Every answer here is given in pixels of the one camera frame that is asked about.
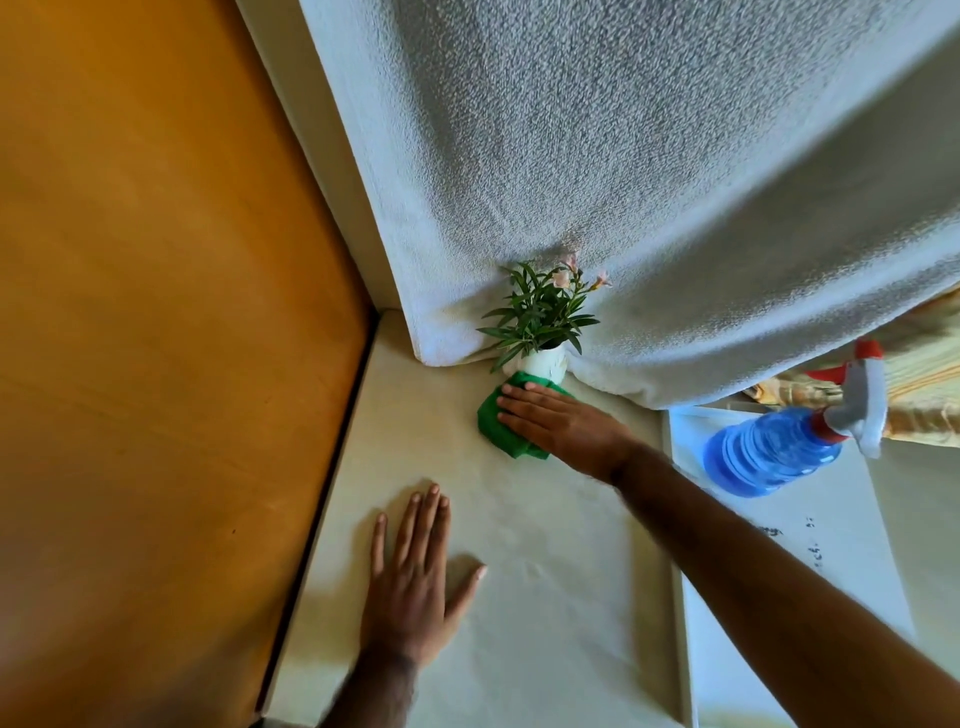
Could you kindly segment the green cleaning cloth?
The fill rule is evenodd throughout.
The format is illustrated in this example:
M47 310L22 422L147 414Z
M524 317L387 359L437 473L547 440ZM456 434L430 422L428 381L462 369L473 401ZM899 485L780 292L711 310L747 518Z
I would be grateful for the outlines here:
M558 392L558 394L572 398L573 395L555 382L539 377L528 372L519 370L509 376L505 384L517 389L523 389L526 383L536 383L542 387ZM534 443L524 439L521 435L510 430L498 418L500 408L498 407L498 398L502 395L502 386L495 388L477 410L477 429L494 445L498 450L512 459L519 459L522 456L533 457L538 460L547 460L550 455Z

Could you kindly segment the white terry towel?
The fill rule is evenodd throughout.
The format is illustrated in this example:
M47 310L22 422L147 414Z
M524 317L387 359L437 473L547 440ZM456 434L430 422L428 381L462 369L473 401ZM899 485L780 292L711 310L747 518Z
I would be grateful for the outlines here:
M609 273L573 374L707 403L960 282L960 0L301 0L416 357Z

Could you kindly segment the small white plant pot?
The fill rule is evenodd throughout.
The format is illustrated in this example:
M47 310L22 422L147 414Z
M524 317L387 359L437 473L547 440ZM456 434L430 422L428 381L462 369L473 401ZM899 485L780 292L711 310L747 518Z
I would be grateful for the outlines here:
M518 354L510 358L503 367L505 377L524 373L556 385L562 385L568 372L569 358L563 345Z

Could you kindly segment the yellow patterned fabric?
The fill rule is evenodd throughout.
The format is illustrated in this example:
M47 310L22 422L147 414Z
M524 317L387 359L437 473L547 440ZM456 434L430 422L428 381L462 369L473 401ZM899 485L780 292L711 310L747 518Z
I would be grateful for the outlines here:
M960 450L960 283L869 334L884 353L886 439ZM819 408L837 404L839 385L807 370L840 364L841 346L756 383L744 394L765 407Z

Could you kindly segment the orange wooden door panel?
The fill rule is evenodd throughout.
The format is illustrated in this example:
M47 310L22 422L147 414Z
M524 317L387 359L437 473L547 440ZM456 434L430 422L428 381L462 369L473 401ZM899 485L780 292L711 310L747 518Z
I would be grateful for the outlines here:
M255 719L372 311L234 0L0 0L0 728Z

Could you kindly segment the person's right forearm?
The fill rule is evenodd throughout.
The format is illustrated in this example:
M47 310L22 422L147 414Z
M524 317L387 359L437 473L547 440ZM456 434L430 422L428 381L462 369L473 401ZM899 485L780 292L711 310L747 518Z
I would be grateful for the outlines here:
M645 444L614 486L798 728L960 728L960 682Z

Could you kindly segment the white panel with dark specks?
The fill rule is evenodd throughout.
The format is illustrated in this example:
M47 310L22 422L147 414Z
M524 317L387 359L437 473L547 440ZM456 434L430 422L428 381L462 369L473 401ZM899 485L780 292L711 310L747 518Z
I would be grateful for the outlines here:
M690 480L915 642L869 467L855 444L846 443L834 464L758 498L731 495L709 479L702 459L711 437L758 417L715 407L672 409L664 416L663 447ZM794 728L677 566L673 582L685 728Z

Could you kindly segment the person's right hand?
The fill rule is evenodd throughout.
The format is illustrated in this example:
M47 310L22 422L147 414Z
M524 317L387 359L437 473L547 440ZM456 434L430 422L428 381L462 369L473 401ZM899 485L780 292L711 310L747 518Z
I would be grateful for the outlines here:
M522 398L522 389L502 385L497 399L506 406L533 406ZM578 400L574 406L542 406L562 412L562 426L548 433L516 433L555 456L573 470L606 484L615 484L639 440L608 413Z

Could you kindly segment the blue spray bottle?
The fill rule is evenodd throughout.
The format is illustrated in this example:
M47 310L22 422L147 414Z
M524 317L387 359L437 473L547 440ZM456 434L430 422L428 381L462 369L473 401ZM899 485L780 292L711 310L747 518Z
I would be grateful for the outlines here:
M855 342L842 365L806 375L841 389L841 398L818 408L793 407L727 426L714 434L702 454L709 479L741 498L773 494L837 460L846 441L861 455L877 459L888 414L882 346Z

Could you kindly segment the green plant with pink flowers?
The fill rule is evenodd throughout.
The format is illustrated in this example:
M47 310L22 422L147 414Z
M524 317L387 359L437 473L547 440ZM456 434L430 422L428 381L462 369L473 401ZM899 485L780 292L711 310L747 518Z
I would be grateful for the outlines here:
M562 257L552 268L522 260L503 271L510 290L501 306L482 315L483 321L493 324L477 328L493 341L490 347L496 358L490 371L503 372L522 358L567 345L582 355L584 330L599 324L596 315L584 307L594 293L613 287L610 276L586 273L575 253Z

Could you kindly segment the person's left hand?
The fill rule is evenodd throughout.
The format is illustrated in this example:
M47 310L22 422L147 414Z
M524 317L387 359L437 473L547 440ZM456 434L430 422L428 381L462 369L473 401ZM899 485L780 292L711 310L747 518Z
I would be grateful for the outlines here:
M452 506L450 498L439 487L441 516L436 560L426 571L414 566L415 520L431 483L435 482L428 482L423 489L411 493L400 515L392 546L388 545L387 535L388 564L378 579L368 577L361 621L362 649L372 645L388 647L409 657L419 669L431 664L456 635L463 620L460 624L445 624L447 599L473 567L483 564L472 563L449 590Z

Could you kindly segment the person's left forearm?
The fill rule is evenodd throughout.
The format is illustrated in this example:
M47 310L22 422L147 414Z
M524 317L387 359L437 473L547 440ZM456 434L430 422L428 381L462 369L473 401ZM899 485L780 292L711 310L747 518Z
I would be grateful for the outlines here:
M402 652L365 647L316 728L406 728L418 677Z

